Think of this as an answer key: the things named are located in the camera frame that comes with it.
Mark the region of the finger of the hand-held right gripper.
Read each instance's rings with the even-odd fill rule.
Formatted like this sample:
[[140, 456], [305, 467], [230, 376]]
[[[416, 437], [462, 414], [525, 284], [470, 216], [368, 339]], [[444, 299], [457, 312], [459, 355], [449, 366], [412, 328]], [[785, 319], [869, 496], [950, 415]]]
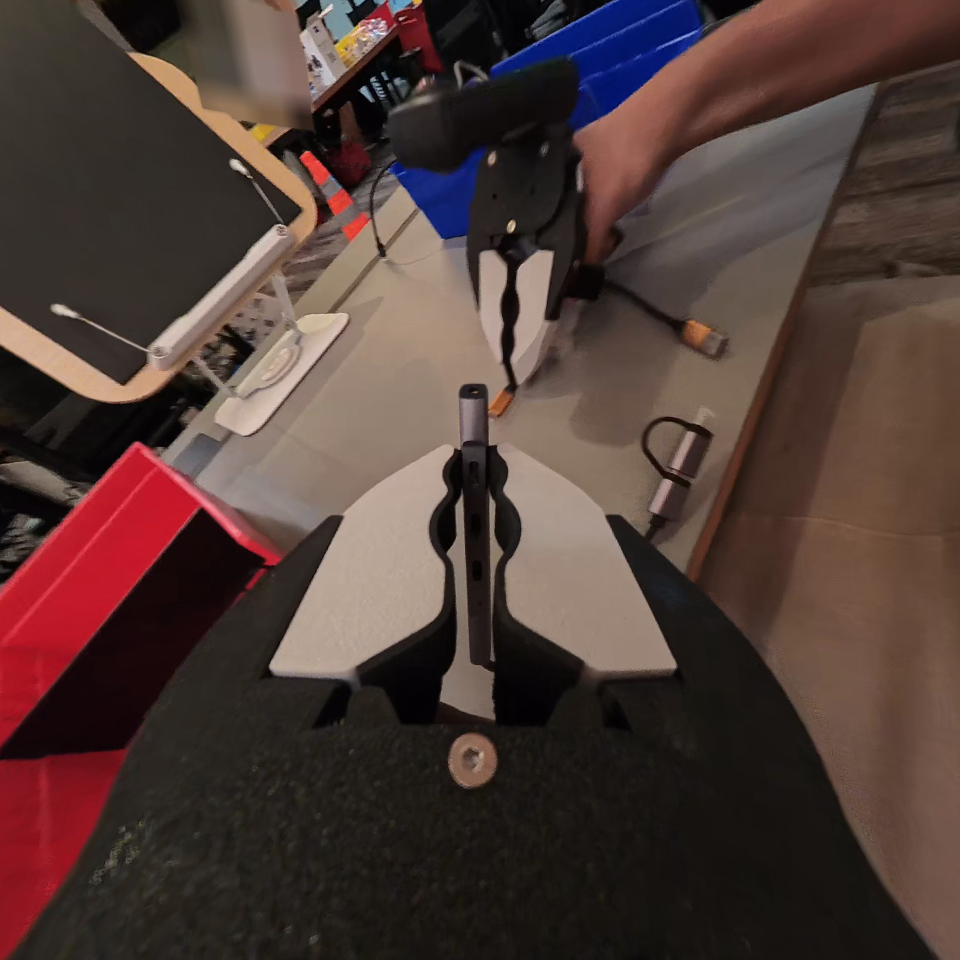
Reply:
[[515, 301], [510, 351], [510, 383], [520, 388], [534, 378], [553, 345], [556, 322], [548, 318], [554, 253], [538, 249], [519, 263], [510, 275]]
[[519, 262], [512, 253], [485, 249], [477, 260], [477, 310], [494, 359], [513, 370], [519, 319]]

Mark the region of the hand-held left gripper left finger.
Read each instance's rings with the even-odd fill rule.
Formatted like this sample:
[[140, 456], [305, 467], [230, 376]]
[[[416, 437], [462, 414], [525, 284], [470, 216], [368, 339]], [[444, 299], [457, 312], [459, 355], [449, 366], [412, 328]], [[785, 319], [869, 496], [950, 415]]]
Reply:
[[361, 668], [441, 613], [445, 553], [429, 523], [449, 492], [443, 444], [351, 504], [279, 643], [270, 673], [358, 685]]

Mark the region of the long wooden table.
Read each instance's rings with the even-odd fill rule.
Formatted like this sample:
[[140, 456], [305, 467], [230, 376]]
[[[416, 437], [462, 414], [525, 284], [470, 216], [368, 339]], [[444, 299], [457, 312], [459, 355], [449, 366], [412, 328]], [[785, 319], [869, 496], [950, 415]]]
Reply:
[[312, 114], [339, 109], [366, 84], [369, 78], [384, 70], [383, 64], [386, 57], [400, 53], [402, 53], [401, 28], [399, 24], [395, 24], [365, 54], [361, 55], [342, 77], [337, 78], [332, 85], [320, 93], [311, 105]]

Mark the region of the person's right forearm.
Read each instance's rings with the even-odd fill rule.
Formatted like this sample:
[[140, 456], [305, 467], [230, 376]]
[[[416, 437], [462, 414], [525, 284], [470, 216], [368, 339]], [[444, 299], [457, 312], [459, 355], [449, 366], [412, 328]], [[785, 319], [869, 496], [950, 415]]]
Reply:
[[644, 118], [669, 159], [834, 96], [958, 60], [957, 1], [766, 1], [664, 68]]

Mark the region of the orange traffic cone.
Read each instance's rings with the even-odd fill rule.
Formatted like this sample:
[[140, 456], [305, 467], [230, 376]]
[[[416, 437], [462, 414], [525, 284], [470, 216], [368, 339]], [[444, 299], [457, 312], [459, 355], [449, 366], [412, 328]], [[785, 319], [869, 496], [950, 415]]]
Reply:
[[352, 195], [314, 153], [305, 150], [299, 160], [318, 186], [346, 241], [353, 242], [370, 222], [370, 215], [358, 206]]

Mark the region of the red storage bin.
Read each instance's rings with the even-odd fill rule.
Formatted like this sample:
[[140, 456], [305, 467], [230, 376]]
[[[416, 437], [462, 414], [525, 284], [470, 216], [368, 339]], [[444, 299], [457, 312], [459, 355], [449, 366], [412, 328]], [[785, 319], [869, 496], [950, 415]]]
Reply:
[[[263, 559], [242, 595], [282, 559], [282, 548], [238, 510], [136, 443], [3, 585], [1, 753], [2, 742], [198, 514]], [[1, 758], [2, 958], [65, 882], [133, 739], [122, 750]]]

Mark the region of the blue storage bin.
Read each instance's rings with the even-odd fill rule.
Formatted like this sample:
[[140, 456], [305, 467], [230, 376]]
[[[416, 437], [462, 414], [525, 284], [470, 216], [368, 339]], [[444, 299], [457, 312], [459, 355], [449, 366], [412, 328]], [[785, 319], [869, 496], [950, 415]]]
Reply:
[[[570, 124], [578, 131], [609, 114], [702, 35], [694, 1], [613, 1], [509, 56], [492, 68], [500, 76], [557, 57], [580, 74], [580, 97]], [[482, 153], [475, 150], [450, 174], [390, 168], [444, 239], [467, 233]]]

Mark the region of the wood-framed black board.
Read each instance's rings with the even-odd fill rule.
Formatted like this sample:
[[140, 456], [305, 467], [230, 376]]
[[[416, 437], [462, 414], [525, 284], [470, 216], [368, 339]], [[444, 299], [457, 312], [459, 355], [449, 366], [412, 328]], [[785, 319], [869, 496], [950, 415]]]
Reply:
[[96, 402], [161, 390], [317, 223], [171, 64], [73, 2], [2, 2], [2, 348]]

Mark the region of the dark grey USB hub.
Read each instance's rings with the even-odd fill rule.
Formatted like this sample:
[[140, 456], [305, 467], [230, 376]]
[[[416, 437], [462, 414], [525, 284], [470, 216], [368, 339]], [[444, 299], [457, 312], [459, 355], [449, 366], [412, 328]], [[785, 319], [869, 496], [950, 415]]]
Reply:
[[459, 390], [462, 525], [469, 658], [493, 669], [489, 492], [489, 397], [484, 384]]

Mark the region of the person's right hand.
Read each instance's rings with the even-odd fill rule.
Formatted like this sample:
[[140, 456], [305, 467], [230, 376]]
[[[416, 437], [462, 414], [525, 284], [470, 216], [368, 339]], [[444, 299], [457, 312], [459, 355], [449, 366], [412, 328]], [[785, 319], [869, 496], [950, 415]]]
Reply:
[[613, 247], [614, 227], [655, 188], [677, 158], [677, 117], [671, 103], [642, 88], [611, 113], [574, 135], [581, 157], [585, 260], [600, 263]]

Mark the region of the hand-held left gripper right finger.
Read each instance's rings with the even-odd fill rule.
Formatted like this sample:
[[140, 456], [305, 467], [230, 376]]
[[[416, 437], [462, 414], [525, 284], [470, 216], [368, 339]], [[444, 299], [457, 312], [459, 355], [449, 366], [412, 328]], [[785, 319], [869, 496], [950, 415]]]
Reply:
[[677, 661], [601, 507], [510, 443], [496, 452], [498, 674], [535, 685], [673, 676]]

